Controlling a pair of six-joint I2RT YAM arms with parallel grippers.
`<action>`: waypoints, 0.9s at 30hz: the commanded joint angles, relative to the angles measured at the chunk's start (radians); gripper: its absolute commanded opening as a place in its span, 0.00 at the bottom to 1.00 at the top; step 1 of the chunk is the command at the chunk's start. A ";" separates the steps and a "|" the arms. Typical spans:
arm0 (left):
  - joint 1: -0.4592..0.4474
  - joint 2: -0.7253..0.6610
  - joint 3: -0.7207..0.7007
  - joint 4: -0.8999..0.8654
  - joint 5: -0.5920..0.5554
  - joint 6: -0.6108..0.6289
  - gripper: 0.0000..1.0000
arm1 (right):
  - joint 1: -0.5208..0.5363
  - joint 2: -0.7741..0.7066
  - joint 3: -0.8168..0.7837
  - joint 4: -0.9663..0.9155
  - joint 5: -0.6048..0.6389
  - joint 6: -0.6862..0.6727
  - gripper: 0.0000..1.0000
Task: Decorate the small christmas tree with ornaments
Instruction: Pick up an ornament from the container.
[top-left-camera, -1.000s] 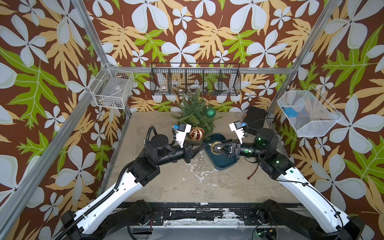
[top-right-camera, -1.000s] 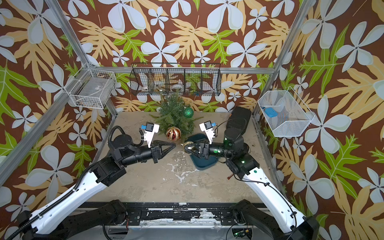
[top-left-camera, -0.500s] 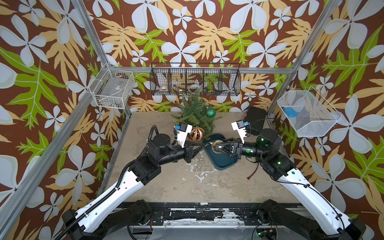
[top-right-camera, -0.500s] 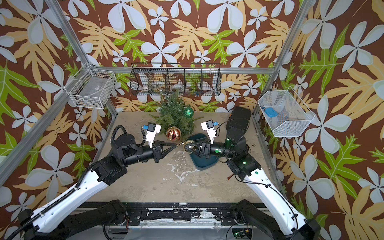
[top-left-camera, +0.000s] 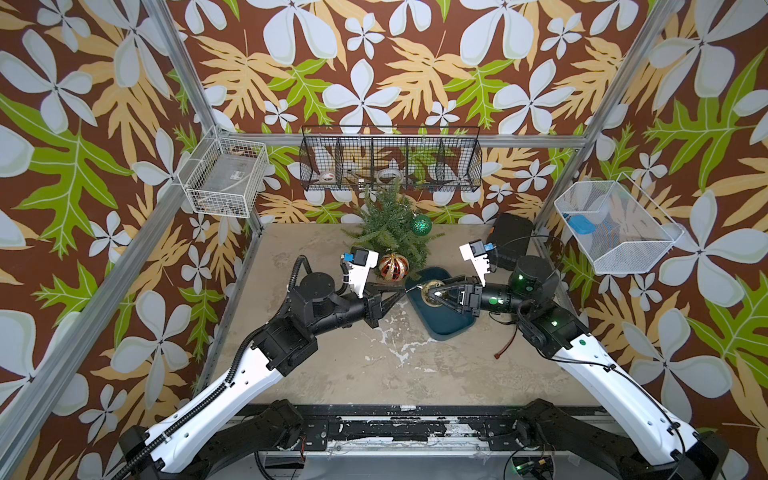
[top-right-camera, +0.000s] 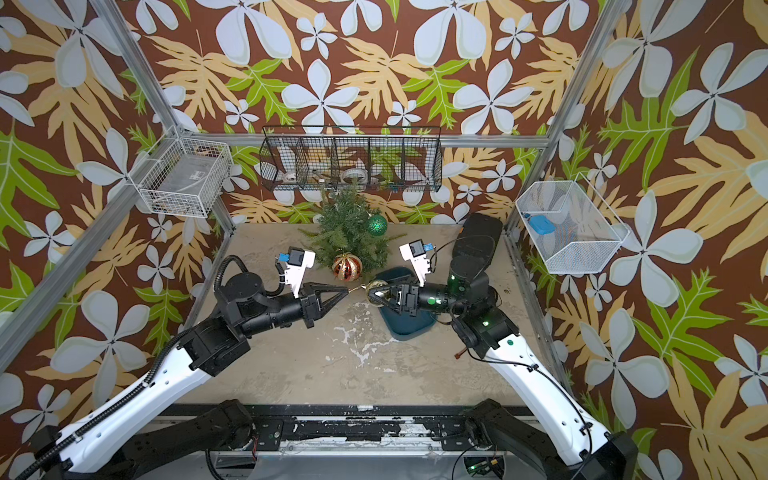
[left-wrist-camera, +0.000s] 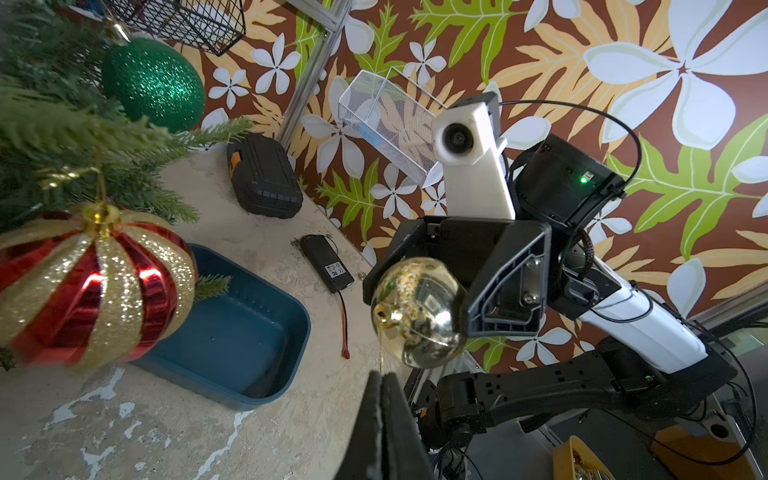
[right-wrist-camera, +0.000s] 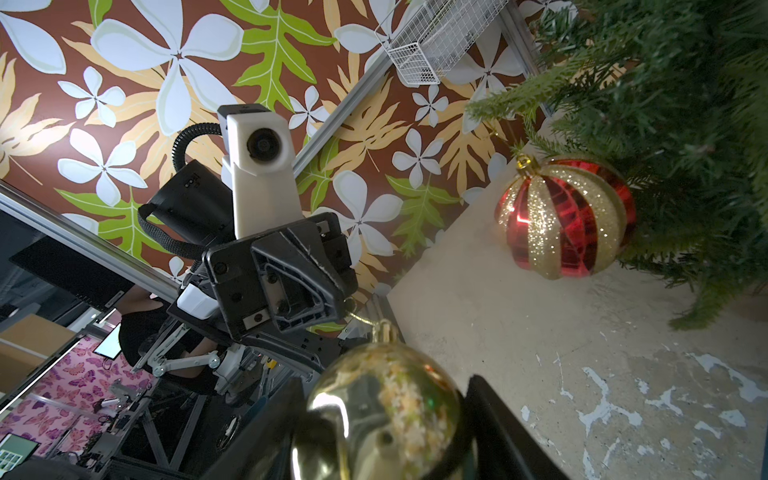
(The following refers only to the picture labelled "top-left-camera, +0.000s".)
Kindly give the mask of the gold ball ornament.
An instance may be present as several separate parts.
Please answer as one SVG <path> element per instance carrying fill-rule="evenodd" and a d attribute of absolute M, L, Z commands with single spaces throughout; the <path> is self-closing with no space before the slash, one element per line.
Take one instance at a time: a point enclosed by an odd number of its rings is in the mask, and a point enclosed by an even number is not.
<path fill-rule="evenodd" d="M 431 308 L 440 308 L 443 303 L 439 300 L 439 289 L 444 286 L 442 280 L 430 280 L 420 286 L 421 298 L 425 305 Z"/>

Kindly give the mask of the green glitter ball ornament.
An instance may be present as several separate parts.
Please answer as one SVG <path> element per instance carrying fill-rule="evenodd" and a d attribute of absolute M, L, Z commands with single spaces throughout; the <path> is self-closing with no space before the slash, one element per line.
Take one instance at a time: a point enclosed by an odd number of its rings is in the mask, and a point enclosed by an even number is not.
<path fill-rule="evenodd" d="M 410 222 L 410 229 L 414 235 L 426 236 L 432 230 L 433 222 L 426 214 L 415 215 Z"/>

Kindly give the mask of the red gold striped ornament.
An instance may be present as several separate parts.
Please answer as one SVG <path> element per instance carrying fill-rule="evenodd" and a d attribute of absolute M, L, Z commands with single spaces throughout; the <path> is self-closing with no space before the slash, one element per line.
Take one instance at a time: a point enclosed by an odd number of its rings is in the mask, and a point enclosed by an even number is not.
<path fill-rule="evenodd" d="M 408 259 L 398 253 L 388 253 L 381 257 L 378 264 L 380 277 L 387 282 L 401 282 L 410 272 Z"/>

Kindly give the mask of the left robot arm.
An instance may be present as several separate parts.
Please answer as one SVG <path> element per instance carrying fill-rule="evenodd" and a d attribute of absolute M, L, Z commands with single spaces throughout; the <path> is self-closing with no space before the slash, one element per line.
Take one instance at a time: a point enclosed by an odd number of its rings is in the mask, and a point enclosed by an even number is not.
<path fill-rule="evenodd" d="M 302 418 L 285 400 L 239 426 L 227 424 L 313 355 L 319 335 L 357 322 L 378 327 L 408 290 L 368 281 L 377 258 L 360 248 L 342 255 L 337 287 L 298 256 L 278 311 L 245 337 L 229 369 L 167 419 L 133 427 L 121 438 L 125 464 L 114 478 L 205 479 L 259 448 L 298 443 Z"/>

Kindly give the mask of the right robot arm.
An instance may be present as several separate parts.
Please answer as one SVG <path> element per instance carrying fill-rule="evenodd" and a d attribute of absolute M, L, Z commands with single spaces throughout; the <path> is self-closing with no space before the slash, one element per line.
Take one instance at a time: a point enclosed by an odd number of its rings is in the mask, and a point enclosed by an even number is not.
<path fill-rule="evenodd" d="M 729 448 L 714 432 L 697 432 L 658 402 L 607 354 L 586 325 L 554 302 L 559 280 L 548 262 L 520 257 L 504 284 L 484 277 L 486 257 L 474 258 L 474 277 L 425 286 L 425 300 L 459 313 L 507 314 L 545 360 L 586 388 L 622 428 L 613 434 L 544 400 L 520 413 L 536 441 L 569 451 L 617 479 L 716 479 Z"/>

